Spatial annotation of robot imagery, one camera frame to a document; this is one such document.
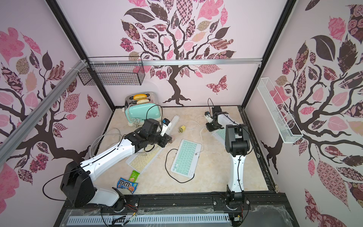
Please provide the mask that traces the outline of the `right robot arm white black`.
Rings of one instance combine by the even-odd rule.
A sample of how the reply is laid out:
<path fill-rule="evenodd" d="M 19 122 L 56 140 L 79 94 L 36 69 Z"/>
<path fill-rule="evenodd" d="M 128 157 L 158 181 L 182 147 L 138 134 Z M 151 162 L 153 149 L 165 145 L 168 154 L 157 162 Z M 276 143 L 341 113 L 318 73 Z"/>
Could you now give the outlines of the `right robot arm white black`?
<path fill-rule="evenodd" d="M 237 123 L 220 106 L 213 106 L 211 112 L 205 112 L 206 127 L 209 132 L 222 130 L 225 133 L 225 149 L 231 159 L 231 173 L 226 190 L 226 206 L 231 210 L 243 207 L 244 163 L 251 151 L 250 133 L 247 125 Z"/>

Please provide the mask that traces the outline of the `green wireless keyboard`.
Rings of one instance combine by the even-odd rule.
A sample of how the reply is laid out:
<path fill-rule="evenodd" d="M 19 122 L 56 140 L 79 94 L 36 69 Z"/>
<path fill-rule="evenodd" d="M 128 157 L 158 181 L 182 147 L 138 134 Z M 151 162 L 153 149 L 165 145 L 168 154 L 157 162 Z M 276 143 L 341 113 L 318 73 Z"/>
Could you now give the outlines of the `green wireless keyboard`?
<path fill-rule="evenodd" d="M 193 178 L 201 153 L 202 145 L 188 140 L 181 140 L 171 172 L 184 177 Z"/>

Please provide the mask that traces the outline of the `yellow wireless keyboard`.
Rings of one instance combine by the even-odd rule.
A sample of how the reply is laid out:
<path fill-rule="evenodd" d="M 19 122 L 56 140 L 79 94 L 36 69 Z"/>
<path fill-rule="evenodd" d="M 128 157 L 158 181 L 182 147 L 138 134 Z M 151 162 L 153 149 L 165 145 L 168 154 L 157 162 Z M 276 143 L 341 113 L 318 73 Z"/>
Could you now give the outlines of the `yellow wireless keyboard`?
<path fill-rule="evenodd" d="M 133 154 L 126 160 L 126 164 L 129 165 L 133 170 L 142 174 L 157 158 L 162 150 L 163 148 L 160 146 L 155 146 L 150 152 Z"/>

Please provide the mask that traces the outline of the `white power strip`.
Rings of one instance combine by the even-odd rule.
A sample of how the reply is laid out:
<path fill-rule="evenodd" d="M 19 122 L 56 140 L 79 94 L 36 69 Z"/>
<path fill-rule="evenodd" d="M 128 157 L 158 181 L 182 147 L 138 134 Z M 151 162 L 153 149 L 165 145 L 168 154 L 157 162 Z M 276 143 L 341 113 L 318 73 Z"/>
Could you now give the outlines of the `white power strip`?
<path fill-rule="evenodd" d="M 167 135 L 171 136 L 171 133 L 174 130 L 174 128 L 176 127 L 176 125 L 178 124 L 179 120 L 180 120 L 180 116 L 175 115 L 174 118 L 172 119 L 172 121 L 169 123 L 168 128 L 165 132 Z"/>

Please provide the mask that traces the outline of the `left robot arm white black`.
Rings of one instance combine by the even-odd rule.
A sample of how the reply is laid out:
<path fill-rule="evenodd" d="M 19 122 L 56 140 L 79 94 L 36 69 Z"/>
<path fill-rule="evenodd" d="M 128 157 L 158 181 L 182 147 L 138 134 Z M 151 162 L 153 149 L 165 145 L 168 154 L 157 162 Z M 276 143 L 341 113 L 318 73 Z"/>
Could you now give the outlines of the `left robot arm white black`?
<path fill-rule="evenodd" d="M 97 204 L 116 212 L 122 211 L 126 205 L 125 196 L 117 188 L 99 188 L 94 185 L 94 181 L 119 161 L 148 145 L 165 147 L 172 139 L 169 133 L 173 125 L 168 119 L 162 122 L 146 119 L 142 127 L 123 136 L 116 145 L 103 153 L 81 163 L 70 162 L 62 176 L 61 191 L 75 208 Z"/>

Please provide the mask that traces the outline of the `yellow charger adapter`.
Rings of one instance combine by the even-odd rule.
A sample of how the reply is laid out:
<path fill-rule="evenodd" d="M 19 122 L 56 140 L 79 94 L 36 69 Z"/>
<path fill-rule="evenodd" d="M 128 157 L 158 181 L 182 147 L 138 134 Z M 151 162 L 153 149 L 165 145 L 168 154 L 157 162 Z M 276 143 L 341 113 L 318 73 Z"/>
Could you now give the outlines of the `yellow charger adapter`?
<path fill-rule="evenodd" d="M 182 125 L 180 128 L 179 128 L 179 133 L 183 133 L 186 131 L 186 126 L 185 125 Z"/>

